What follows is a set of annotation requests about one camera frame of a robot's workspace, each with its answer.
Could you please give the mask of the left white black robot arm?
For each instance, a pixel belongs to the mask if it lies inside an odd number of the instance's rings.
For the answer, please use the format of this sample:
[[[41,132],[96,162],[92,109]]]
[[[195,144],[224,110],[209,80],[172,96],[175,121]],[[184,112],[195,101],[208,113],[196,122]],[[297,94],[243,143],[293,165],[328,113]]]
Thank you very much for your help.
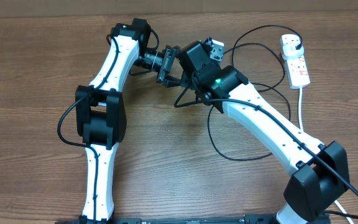
[[[149,48],[152,32],[147,21],[138,18],[130,25],[113,27],[107,36],[109,53],[99,73],[88,86],[76,90],[77,132],[88,160],[86,202],[78,223],[113,222],[114,160],[127,126],[122,89],[131,68],[157,72],[157,81],[168,87],[180,83],[169,76],[180,48],[166,46],[161,52]]]

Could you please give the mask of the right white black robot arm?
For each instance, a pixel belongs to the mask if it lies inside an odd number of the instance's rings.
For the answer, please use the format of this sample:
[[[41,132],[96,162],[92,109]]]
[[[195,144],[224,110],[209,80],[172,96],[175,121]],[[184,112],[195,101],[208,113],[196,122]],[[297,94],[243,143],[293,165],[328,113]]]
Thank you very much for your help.
[[[306,134],[269,105],[244,74],[231,65],[222,68],[221,47],[196,41],[181,49],[182,85],[247,128],[286,170],[286,204],[274,215],[275,223],[308,223],[329,214],[328,207],[350,189],[345,149]]]

